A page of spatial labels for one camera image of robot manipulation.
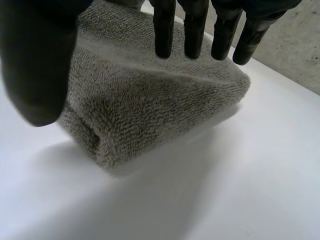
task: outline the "towel fold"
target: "towel fold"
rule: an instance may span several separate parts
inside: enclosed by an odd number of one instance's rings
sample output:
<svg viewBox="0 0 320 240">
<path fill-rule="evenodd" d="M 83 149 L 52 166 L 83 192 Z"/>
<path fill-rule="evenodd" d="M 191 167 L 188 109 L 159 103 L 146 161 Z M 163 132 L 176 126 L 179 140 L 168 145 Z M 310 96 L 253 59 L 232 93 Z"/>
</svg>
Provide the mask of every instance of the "towel fold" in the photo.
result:
<svg viewBox="0 0 320 240">
<path fill-rule="evenodd" d="M 229 59 L 184 55 L 174 25 L 169 59 L 155 55 L 152 15 L 96 0 L 78 18 L 69 92 L 59 123 L 103 168 L 115 168 L 238 103 L 249 78 Z"/>
</svg>

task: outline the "gray wall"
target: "gray wall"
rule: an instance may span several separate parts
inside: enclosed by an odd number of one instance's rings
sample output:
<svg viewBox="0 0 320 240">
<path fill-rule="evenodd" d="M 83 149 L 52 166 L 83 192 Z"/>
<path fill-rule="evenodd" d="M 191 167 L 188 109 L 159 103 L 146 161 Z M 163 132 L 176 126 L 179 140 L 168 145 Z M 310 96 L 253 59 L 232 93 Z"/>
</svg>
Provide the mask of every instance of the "gray wall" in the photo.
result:
<svg viewBox="0 0 320 240">
<path fill-rule="evenodd" d="M 178 4 L 175 14 L 185 18 Z M 216 17 L 210 6 L 205 30 L 211 35 Z M 243 14 L 233 40 L 234 47 L 245 21 Z M 302 0 L 288 11 L 270 27 L 253 57 L 320 95 L 320 0 Z"/>
</svg>

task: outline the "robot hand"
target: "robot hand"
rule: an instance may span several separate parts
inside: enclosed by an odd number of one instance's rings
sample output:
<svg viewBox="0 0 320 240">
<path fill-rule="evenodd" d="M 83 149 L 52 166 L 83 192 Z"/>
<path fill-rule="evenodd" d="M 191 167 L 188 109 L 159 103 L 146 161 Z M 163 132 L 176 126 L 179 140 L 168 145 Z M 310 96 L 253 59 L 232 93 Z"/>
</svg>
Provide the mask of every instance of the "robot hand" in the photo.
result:
<svg viewBox="0 0 320 240">
<path fill-rule="evenodd" d="M 77 16 L 93 0 L 1 0 L 0 55 L 7 94 L 34 126 L 55 122 L 68 91 Z M 154 7 L 155 52 L 171 53 L 176 0 L 150 0 Z M 186 56 L 200 55 L 209 0 L 178 0 L 185 11 Z M 269 26 L 301 0 L 211 0 L 217 13 L 211 55 L 224 60 L 242 11 L 246 23 L 233 55 L 244 65 Z"/>
<path fill-rule="evenodd" d="M 209 0 L 177 0 L 185 11 L 184 52 L 191 59 L 200 55 Z M 246 22 L 233 54 L 233 61 L 245 65 L 264 34 L 285 12 L 302 0 L 211 0 L 217 14 L 211 56 L 226 59 L 243 10 Z M 171 53 L 176 0 L 150 0 L 154 7 L 155 52 L 161 58 Z"/>
</svg>

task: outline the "terry cloth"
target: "terry cloth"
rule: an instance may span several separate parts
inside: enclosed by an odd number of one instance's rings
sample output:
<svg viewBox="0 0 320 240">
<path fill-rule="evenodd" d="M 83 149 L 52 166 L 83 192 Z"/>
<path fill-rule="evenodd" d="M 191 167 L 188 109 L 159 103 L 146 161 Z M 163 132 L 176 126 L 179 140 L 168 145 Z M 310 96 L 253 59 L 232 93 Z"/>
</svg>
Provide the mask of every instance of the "terry cloth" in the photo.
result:
<svg viewBox="0 0 320 240">
<path fill-rule="evenodd" d="M 175 23 L 173 36 L 170 58 L 160 59 L 152 15 L 96 0 L 79 16 L 59 123 L 101 167 L 185 134 L 247 92 L 249 78 L 231 60 L 214 60 L 210 40 L 191 60 L 182 24 Z"/>
</svg>

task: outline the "white surface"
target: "white surface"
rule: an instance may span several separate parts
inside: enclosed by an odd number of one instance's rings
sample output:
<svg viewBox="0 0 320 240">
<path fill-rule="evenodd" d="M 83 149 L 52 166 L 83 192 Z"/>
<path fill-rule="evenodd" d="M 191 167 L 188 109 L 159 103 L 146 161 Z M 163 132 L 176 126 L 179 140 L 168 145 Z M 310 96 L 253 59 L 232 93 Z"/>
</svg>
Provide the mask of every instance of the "white surface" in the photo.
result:
<svg viewBox="0 0 320 240">
<path fill-rule="evenodd" d="M 117 171 L 0 89 L 1 240 L 319 240 L 320 97 L 255 60 L 238 105 Z"/>
</svg>

